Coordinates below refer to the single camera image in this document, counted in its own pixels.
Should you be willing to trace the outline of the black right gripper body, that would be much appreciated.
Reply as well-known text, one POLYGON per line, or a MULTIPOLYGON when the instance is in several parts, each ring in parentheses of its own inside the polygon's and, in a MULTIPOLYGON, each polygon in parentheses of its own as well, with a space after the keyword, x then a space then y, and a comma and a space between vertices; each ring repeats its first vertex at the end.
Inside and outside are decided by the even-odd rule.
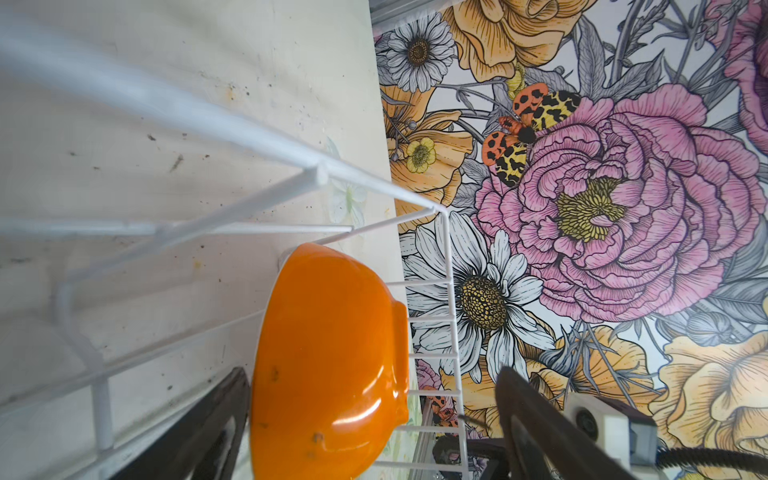
MULTIPOLYGON (((460 458, 457 436, 438 437, 432 455, 437 465, 457 465, 460 458)), ((500 439, 467 439, 467 460, 473 479, 505 480, 509 467, 503 441, 500 439)))

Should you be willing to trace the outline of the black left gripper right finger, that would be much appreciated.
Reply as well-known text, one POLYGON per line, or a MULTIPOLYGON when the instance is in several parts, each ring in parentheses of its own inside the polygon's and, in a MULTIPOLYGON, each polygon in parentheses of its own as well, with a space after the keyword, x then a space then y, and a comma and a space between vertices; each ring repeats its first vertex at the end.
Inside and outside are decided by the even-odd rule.
POLYGON ((632 475, 579 431, 512 367, 499 372, 495 400, 513 479, 630 479, 632 475))

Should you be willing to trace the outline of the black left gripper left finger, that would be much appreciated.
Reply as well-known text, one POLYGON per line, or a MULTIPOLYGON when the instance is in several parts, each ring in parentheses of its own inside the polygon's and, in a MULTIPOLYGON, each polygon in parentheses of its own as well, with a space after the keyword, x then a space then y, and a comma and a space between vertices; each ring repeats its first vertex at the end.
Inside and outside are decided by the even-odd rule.
POLYGON ((247 426, 251 390, 234 368, 115 479, 230 479, 247 426))

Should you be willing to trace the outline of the orange plastic bowl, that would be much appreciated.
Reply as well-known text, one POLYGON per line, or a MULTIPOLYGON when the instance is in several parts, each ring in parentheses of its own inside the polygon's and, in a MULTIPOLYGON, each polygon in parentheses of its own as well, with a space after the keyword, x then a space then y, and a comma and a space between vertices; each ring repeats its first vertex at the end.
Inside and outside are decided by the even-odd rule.
POLYGON ((257 479, 354 479, 409 417, 408 311, 359 261, 305 243, 260 332, 249 444, 257 479))

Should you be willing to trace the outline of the white wire dish rack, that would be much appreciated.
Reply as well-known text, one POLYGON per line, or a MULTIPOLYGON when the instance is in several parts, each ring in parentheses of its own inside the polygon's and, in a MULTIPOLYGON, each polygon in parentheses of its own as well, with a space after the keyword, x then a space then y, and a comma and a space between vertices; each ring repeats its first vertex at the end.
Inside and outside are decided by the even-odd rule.
POLYGON ((97 473, 106 478, 123 448, 114 442, 110 379, 165 354, 204 339, 211 329, 203 327, 177 340, 158 343, 146 350, 107 364, 90 341, 74 325, 72 294, 79 282, 100 276, 132 260, 193 240, 205 234, 285 233, 285 224, 250 220, 254 211, 267 209, 318 190, 330 179, 344 180, 388 197, 417 206, 417 217, 446 217, 442 205, 368 174, 343 160, 272 129, 260 122, 207 102, 162 79, 128 66, 91 47, 55 33, 12 12, 1 17, 1 67, 16 76, 54 89, 104 103, 156 120, 185 133, 229 142, 280 163, 295 166, 298 173, 259 190, 243 200, 183 222, 152 223, 119 220, 35 220, 5 218, 5 236, 135 236, 138 243, 114 257, 67 273, 54 290, 53 318, 64 340, 83 361, 85 373, 5 403, 1 412, 10 415, 71 392, 88 388, 97 444, 96 458, 77 472, 78 478, 97 473))

